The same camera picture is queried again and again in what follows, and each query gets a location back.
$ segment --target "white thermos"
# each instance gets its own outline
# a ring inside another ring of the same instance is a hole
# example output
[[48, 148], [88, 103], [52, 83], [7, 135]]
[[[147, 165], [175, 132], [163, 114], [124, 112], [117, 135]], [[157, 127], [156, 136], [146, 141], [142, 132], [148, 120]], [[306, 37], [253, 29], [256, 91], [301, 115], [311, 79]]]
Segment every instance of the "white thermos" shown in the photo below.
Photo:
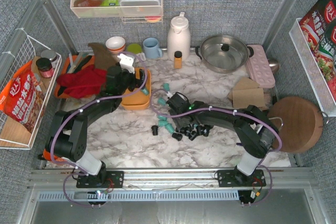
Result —
[[190, 53], [189, 21], [184, 17], [184, 12], [174, 17], [170, 22], [170, 30], [167, 38], [167, 54], [174, 61], [176, 51], [182, 53], [182, 61], [188, 58]]

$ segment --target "yellow container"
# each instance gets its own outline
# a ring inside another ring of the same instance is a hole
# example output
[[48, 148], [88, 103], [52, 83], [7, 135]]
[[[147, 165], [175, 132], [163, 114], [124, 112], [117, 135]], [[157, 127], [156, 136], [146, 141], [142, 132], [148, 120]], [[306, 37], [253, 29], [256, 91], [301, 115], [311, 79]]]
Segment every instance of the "yellow container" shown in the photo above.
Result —
[[[135, 76], [137, 78], [140, 78], [140, 72], [139, 72], [140, 69], [143, 69], [143, 68], [135, 68]], [[149, 70], [147, 70], [146, 88], [149, 91], [148, 95], [145, 95], [144, 93], [139, 91], [138, 93], [133, 94], [129, 97], [124, 97], [121, 101], [121, 105], [126, 110], [145, 110], [145, 109], [148, 108], [151, 93], [152, 93], [152, 90], [151, 90], [151, 72]], [[131, 91], [129, 91], [127, 89], [124, 94], [129, 94], [129, 93], [131, 93]]]

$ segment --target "blue mug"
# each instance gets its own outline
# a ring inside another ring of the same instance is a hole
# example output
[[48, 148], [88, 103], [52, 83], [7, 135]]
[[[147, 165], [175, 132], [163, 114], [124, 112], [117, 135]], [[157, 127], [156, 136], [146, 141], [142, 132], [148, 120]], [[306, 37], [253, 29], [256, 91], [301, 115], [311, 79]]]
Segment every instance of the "blue mug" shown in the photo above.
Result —
[[163, 56], [159, 41], [155, 38], [147, 38], [143, 41], [143, 51], [147, 59], [157, 59]]

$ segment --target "orange tray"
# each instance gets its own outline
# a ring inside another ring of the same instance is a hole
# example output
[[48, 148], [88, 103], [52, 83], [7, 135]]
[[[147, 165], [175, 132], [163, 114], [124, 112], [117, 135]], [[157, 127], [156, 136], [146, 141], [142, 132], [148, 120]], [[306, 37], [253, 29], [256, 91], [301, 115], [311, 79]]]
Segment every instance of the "orange tray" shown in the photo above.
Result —
[[[143, 68], [135, 68], [135, 76], [137, 78], [140, 78], [139, 69], [143, 69]], [[126, 110], [145, 110], [148, 108], [152, 90], [151, 90], [151, 72], [147, 70], [147, 73], [148, 73], [148, 76], [146, 80], [146, 88], [148, 89], [149, 94], [145, 95], [144, 93], [139, 91], [138, 93], [134, 95], [131, 95], [129, 97], [124, 97], [121, 101], [121, 105]], [[129, 94], [129, 93], [131, 93], [131, 91], [127, 89], [124, 94]]]
[[[81, 57], [81, 56], [78, 56], [78, 55], [73, 55], [73, 56], [72, 56], [72, 60], [73, 60], [73, 62], [76, 60], [77, 57]], [[77, 65], [80, 64], [80, 62], [81, 62], [84, 58], [85, 58], [85, 57], [83, 57], [83, 58], [77, 63]], [[82, 67], [82, 69], [86, 68], [86, 67], [89, 66], [89, 65], [95, 64], [95, 63], [94, 63], [94, 62], [95, 62], [95, 61], [94, 61], [94, 60], [95, 60], [94, 58], [95, 58], [95, 57], [92, 56], [92, 58], [89, 60], [89, 62], [86, 63], [86, 64]], [[62, 69], [61, 74], [66, 73], [66, 71], [67, 71], [69, 65], [70, 65], [70, 58], [68, 57], [68, 58], [66, 59], [66, 61], [65, 61], [65, 64], [64, 64], [64, 66], [63, 66], [63, 69]], [[58, 96], [57, 93], [58, 93], [59, 88], [60, 88], [60, 85], [58, 85], [58, 84], [56, 83], [56, 87], [55, 87], [55, 91], [54, 91], [54, 96], [55, 96], [55, 97], [60, 98], [60, 99], [66, 99], [66, 98], [70, 98], [70, 97], [71, 97], [71, 96], [65, 94], [64, 92], [63, 92], [60, 96]]]

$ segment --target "marble floor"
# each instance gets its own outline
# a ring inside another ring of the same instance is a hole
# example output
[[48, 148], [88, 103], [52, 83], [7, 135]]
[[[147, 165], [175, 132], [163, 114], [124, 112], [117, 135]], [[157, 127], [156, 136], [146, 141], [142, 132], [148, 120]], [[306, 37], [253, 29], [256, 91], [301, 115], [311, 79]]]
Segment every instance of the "marble floor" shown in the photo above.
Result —
[[[145, 62], [152, 74], [152, 89], [170, 84], [171, 92], [179, 91], [190, 101], [204, 101], [213, 106], [231, 108], [226, 98], [238, 80], [248, 74], [245, 67], [232, 74], [214, 73], [207, 69], [196, 55], [183, 62], [182, 69], [174, 69], [173, 62], [165, 55], [161, 59]], [[154, 96], [154, 102], [164, 93]], [[65, 110], [80, 107], [88, 99], [68, 99]], [[157, 106], [163, 113], [167, 108]], [[183, 137], [178, 142], [165, 128], [153, 136], [151, 126], [158, 119], [151, 109], [127, 111], [119, 107], [113, 113], [101, 117], [88, 128], [87, 149], [94, 157], [106, 163], [108, 168], [201, 168], [234, 167], [244, 152], [237, 146], [235, 132], [214, 127], [209, 137], [199, 136], [194, 141]], [[290, 166], [287, 153], [269, 153], [264, 165]], [[59, 167], [47, 163], [47, 168]]]

